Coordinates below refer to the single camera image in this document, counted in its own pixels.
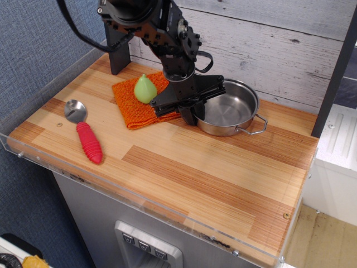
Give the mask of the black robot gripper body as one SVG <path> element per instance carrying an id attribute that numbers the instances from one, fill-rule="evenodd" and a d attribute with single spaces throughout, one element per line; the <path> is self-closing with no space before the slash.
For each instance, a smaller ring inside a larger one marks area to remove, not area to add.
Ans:
<path id="1" fill-rule="evenodd" d="M 225 93 L 222 75 L 200 75 L 195 71 L 184 76 L 164 71 L 163 75 L 168 85 L 149 103 L 157 117 L 178 112 L 180 108 L 194 107 Z"/>

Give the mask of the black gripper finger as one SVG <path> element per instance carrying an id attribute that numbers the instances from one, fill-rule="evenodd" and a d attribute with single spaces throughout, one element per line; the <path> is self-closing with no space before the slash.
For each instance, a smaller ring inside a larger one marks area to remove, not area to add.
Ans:
<path id="1" fill-rule="evenodd" d="M 205 119 L 205 102 L 203 100 L 198 101 L 194 106 L 194 114 L 200 120 Z"/>
<path id="2" fill-rule="evenodd" d="M 189 126 L 197 125 L 197 118 L 195 117 L 195 111 L 192 107 L 179 106 L 178 111 L 182 119 L 186 122 L 187 125 Z"/>

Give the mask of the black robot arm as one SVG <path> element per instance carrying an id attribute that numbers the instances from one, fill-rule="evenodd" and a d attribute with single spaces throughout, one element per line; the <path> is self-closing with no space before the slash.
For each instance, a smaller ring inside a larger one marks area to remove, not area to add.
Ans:
<path id="1" fill-rule="evenodd" d="M 194 33 L 174 1 L 99 1 L 98 13 L 112 29 L 137 36 L 160 60 L 168 86 L 150 101 L 157 117 L 179 113 L 191 126 L 204 117 L 204 104 L 225 93 L 222 75 L 206 75 L 213 66 L 196 68 L 200 35 Z"/>

